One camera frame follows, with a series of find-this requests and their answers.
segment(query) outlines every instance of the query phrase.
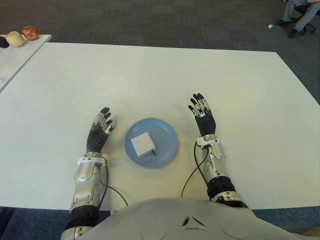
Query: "shoe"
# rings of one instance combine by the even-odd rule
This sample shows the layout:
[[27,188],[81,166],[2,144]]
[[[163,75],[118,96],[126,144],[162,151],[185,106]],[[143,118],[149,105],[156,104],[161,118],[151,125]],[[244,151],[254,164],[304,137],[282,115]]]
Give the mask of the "shoe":
[[281,26],[283,28],[288,27],[288,22],[287,21],[283,21],[283,20],[275,21],[274,24],[277,25],[277,26]]
[[297,32],[297,29],[293,29],[291,32],[289,32],[288,37],[293,39],[297,35]]

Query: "blue plate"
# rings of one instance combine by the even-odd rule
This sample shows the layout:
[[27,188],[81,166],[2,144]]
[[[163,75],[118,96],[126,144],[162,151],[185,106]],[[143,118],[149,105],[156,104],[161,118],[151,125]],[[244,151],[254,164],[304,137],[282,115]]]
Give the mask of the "blue plate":
[[[131,139],[148,132],[154,145],[152,153],[138,158]],[[172,126],[158,118],[145,118],[136,122],[126,133],[124,147],[132,161],[145,168],[159,168],[167,164],[177,150],[177,134]]]

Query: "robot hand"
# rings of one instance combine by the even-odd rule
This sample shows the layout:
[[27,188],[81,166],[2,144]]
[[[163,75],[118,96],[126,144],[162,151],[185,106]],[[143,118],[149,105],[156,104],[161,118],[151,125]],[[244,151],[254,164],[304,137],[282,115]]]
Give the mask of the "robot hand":
[[105,107],[95,117],[86,141],[87,153],[101,153],[110,133],[116,127],[116,120],[108,120],[108,117],[111,115],[109,110],[108,107]]
[[195,100],[193,98],[190,100],[193,103],[194,108],[191,105],[188,107],[193,112],[201,136],[215,134],[216,122],[207,101],[200,93],[193,94],[193,97]]
[[106,185],[109,179],[107,161],[102,157],[101,150],[117,125],[116,120],[108,120],[111,115],[109,111],[105,107],[95,117],[86,141],[86,154],[77,161],[75,191],[61,240],[75,240],[98,223],[98,211],[107,192],[105,187],[101,196],[101,166],[105,166]]
[[247,206],[244,200],[241,195],[236,192],[227,174],[227,168],[225,166],[226,157],[222,148],[222,141],[215,136],[216,122],[209,105],[200,93],[193,94],[193,97],[194,99],[191,98],[191,102],[194,108],[191,105],[188,107],[193,112],[201,133],[201,137],[196,139],[196,144],[202,149],[207,149],[207,151],[202,152],[202,156],[205,158],[202,167],[202,176],[207,185],[209,199],[230,207],[246,208]]

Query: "black cable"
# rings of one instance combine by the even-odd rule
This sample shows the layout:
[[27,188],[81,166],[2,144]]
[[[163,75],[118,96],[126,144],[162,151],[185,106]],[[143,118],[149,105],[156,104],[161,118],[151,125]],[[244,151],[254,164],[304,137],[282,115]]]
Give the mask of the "black cable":
[[108,188],[109,188],[109,189],[112,189],[112,190],[115,191],[117,194],[119,194],[120,197],[121,197],[121,198],[123,199],[123,201],[125,202],[125,205],[128,206],[128,203],[127,203],[125,197],[124,197],[119,191],[117,191],[116,189],[114,189],[114,188],[111,187],[111,186],[108,186]]
[[102,159],[105,160],[105,175],[106,175],[106,181],[105,181],[105,188],[104,188],[104,192],[102,194],[102,197],[101,197],[101,200],[100,200],[100,203],[98,205],[98,211],[100,210],[100,207],[101,207],[101,204],[105,198],[105,195],[107,193],[107,186],[108,186],[108,183],[109,183],[109,171],[108,171],[108,165],[107,165],[107,159],[105,159],[103,156],[101,157]]
[[186,182],[185,182],[185,184],[184,184],[184,186],[183,186],[183,188],[182,188],[182,191],[181,191],[181,197],[182,197],[183,194],[184,194],[184,190],[185,190],[185,187],[186,187],[187,183],[189,182],[189,180],[190,180],[190,178],[192,177],[192,175],[197,171],[197,169],[199,169],[200,173],[202,173],[202,172],[201,172],[201,169],[200,169],[200,166],[205,162],[205,160],[206,160],[206,158],[207,158],[207,156],[208,156],[208,153],[209,153],[209,150],[206,148],[205,157],[204,157],[203,161],[202,161],[199,165],[198,165],[198,161],[197,161],[197,159],[196,159],[196,154],[194,154],[197,167],[193,170],[193,172],[190,174],[190,176],[189,176],[188,179],[186,180]]
[[[197,166],[197,169],[199,169],[199,172],[201,173],[201,176],[202,176],[202,178],[203,178],[203,180],[204,180],[204,182],[205,182],[206,187],[208,187],[207,180],[206,180],[204,174],[202,173],[201,169],[199,168],[199,164],[198,164],[197,157],[196,157],[196,146],[197,146],[197,141],[195,141],[195,143],[194,143],[194,148],[193,148],[194,161],[195,161],[195,164],[196,164],[196,166]],[[207,152],[206,152],[206,155],[205,155],[205,158],[204,158],[204,159],[207,158],[208,153],[209,153],[209,150],[208,150],[207,148],[206,148],[206,150],[207,150]]]

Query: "white box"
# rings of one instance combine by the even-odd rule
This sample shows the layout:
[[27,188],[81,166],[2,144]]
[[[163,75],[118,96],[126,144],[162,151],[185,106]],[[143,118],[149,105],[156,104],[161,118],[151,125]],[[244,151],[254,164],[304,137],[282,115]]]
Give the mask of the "white box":
[[132,138],[131,142],[138,158],[142,158],[156,150],[156,146],[147,132]]

